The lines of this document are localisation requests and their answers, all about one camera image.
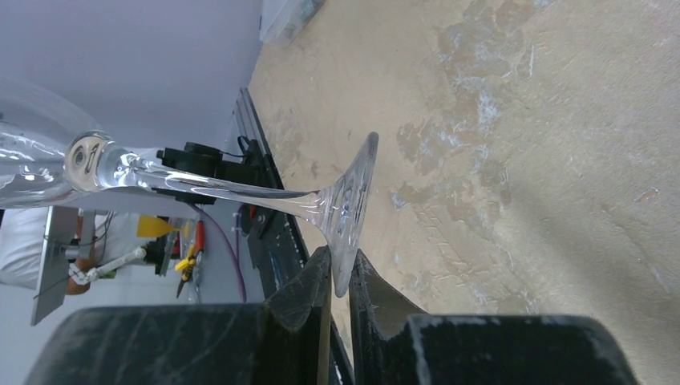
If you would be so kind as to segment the clear champagne flute with label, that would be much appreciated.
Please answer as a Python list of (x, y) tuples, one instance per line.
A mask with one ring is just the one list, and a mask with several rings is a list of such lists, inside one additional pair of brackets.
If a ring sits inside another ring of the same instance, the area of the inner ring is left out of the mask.
[(310, 192), (257, 187), (180, 171), (118, 144), (87, 113), (22, 80), (1, 81), (1, 206), (59, 205), (114, 188), (165, 190), (257, 205), (317, 227), (330, 250), (337, 297), (346, 295), (378, 153), (371, 132), (333, 185)]

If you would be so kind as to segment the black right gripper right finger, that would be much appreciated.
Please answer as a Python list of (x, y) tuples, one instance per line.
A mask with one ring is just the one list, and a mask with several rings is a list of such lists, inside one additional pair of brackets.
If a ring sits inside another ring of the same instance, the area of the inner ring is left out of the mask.
[(358, 384), (634, 384), (617, 341), (573, 315), (429, 314), (359, 253), (350, 281)]

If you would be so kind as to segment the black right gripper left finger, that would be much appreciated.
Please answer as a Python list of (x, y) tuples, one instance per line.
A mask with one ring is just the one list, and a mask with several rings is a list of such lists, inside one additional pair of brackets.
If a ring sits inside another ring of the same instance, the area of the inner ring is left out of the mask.
[(29, 384), (326, 384), (330, 251), (260, 303), (78, 310)]

